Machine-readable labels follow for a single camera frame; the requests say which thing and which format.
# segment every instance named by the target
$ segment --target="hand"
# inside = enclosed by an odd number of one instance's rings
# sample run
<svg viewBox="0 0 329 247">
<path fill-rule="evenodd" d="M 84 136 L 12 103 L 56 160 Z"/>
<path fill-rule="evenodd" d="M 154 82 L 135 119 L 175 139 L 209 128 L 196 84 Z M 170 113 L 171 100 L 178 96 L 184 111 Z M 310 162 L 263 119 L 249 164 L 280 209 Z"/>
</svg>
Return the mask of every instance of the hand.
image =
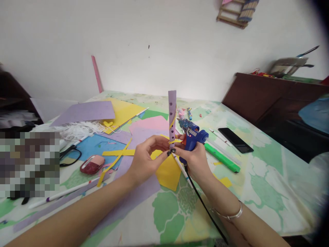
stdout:
<svg viewBox="0 0 329 247">
<path fill-rule="evenodd" d="M 185 134 L 178 135 L 177 137 L 183 140 Z M 171 152 L 187 161 L 188 173 L 194 181 L 199 184 L 202 181 L 207 180 L 209 176 L 213 177 L 207 162 L 206 149 L 202 143 L 197 142 L 193 151 L 187 151 L 184 149 L 184 144 L 176 143 L 175 147 L 171 149 Z"/>
<path fill-rule="evenodd" d="M 151 154 L 155 150 L 161 150 L 163 153 L 152 160 Z M 137 145 L 133 162 L 126 174 L 140 185 L 156 172 L 169 155 L 169 140 L 162 136 L 151 136 Z"/>
</svg>

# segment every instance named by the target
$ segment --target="green marker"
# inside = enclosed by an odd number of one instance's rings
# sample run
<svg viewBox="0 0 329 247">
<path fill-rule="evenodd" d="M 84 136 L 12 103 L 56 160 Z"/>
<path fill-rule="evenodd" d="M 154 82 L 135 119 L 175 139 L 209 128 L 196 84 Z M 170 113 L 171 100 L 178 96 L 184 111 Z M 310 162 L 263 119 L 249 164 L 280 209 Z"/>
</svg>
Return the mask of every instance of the green marker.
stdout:
<svg viewBox="0 0 329 247">
<path fill-rule="evenodd" d="M 233 161 L 226 158 L 224 155 L 218 152 L 217 149 L 213 148 L 208 143 L 205 143 L 205 148 L 211 155 L 226 165 L 232 172 L 238 173 L 240 171 L 240 167 L 238 167 Z"/>
</svg>

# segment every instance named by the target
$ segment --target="hot glue gun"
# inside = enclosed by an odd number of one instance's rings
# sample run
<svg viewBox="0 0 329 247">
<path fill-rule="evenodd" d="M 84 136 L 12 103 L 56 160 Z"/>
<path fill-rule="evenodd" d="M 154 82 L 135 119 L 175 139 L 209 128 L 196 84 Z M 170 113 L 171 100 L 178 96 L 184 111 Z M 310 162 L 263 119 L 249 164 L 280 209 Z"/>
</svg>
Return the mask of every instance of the hot glue gun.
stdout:
<svg viewBox="0 0 329 247">
<path fill-rule="evenodd" d="M 177 118 L 177 120 L 179 126 L 185 132 L 185 139 L 182 141 L 182 143 L 185 144 L 185 150 L 192 151 L 195 148 L 196 142 L 204 143 L 208 139 L 209 134 L 205 130 L 199 131 L 199 126 L 195 125 L 191 121 L 187 120 L 186 118 Z M 182 157 L 179 157 L 179 160 L 184 165 L 187 164 L 186 160 Z"/>
</svg>

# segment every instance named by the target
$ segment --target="white wall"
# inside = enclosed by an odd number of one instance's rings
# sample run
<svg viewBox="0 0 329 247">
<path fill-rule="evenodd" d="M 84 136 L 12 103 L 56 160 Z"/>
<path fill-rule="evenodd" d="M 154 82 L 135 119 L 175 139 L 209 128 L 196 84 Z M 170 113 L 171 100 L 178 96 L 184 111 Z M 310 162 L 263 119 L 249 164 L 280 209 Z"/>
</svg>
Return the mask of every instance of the white wall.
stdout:
<svg viewBox="0 0 329 247">
<path fill-rule="evenodd" d="M 216 22 L 218 9 L 219 0 L 1 0 L 0 62 L 32 97 L 80 102 L 98 93 L 92 54 L 106 90 L 216 101 L 235 72 L 316 45 L 315 67 L 295 75 L 329 75 L 326 40 L 304 1 L 260 0 L 245 30 Z"/>
</svg>

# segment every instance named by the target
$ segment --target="pixelated blur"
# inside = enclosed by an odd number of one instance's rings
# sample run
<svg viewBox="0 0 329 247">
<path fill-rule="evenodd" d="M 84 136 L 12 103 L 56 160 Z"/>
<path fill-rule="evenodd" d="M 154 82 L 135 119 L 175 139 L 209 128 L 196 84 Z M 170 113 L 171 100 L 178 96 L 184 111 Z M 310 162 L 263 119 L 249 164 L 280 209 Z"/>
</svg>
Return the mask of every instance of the pixelated blur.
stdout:
<svg viewBox="0 0 329 247">
<path fill-rule="evenodd" d="M 45 197 L 59 188 L 59 133 L 0 133 L 0 197 Z"/>
</svg>

